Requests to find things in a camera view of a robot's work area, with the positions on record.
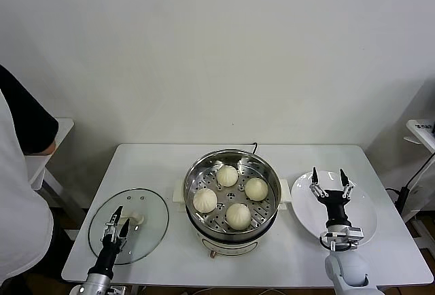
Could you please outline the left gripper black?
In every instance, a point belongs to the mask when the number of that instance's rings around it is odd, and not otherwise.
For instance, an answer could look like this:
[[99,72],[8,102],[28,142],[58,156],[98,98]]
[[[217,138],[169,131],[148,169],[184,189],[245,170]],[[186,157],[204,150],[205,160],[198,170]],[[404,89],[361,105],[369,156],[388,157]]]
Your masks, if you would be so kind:
[[123,206],[120,205],[111,215],[109,221],[105,223],[102,240],[103,248],[97,257],[95,265],[88,270],[88,274],[100,274],[107,277],[114,276],[113,267],[117,255],[121,252],[122,246],[125,244],[131,222],[130,218],[122,218],[119,221],[122,209]]

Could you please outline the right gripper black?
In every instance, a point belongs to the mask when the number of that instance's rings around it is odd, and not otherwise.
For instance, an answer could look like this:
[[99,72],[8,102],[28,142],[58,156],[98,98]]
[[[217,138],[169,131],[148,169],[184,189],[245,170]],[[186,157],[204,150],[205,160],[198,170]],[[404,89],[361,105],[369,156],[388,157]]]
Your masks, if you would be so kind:
[[328,220],[326,227],[343,225],[350,226],[351,222],[345,213],[345,205],[351,199],[351,193],[354,189],[353,184],[350,183],[348,176],[344,170],[340,169],[340,178],[343,191],[340,190],[324,190],[319,183],[316,167],[313,167],[311,175],[311,184],[309,189],[319,198],[319,202],[326,207]]

